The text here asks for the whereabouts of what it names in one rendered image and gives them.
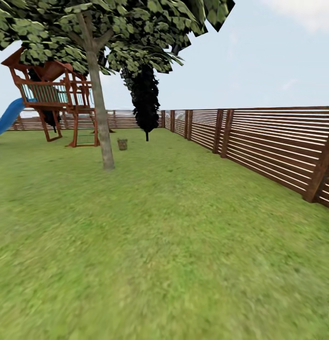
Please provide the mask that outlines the wicker basket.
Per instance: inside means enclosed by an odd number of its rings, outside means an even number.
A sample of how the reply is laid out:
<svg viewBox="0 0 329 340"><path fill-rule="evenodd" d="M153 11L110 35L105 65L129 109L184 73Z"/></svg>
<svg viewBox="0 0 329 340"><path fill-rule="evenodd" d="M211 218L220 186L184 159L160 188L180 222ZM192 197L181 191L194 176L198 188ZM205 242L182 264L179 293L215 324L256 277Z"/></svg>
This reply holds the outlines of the wicker basket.
<svg viewBox="0 0 329 340"><path fill-rule="evenodd" d="M118 146L121 151L127 150L127 139L125 140L118 140Z"/></svg>

